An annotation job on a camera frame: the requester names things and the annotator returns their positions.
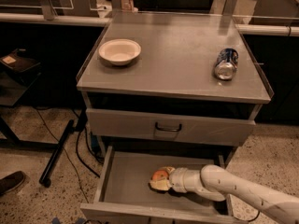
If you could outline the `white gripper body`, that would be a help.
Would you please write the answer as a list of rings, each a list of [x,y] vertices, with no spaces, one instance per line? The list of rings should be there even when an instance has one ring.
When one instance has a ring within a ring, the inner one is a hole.
[[[187,193],[187,189],[184,185],[184,176],[187,174],[187,168],[177,168],[171,172],[169,181],[171,188],[178,193]]]

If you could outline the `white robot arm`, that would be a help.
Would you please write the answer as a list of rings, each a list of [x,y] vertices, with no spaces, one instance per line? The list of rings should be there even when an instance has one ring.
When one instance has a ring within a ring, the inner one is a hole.
[[[166,166],[158,169],[149,181],[155,190],[193,192],[211,201],[224,201],[234,195],[278,224],[299,223],[299,199],[286,193],[250,182],[217,165],[201,170]]]

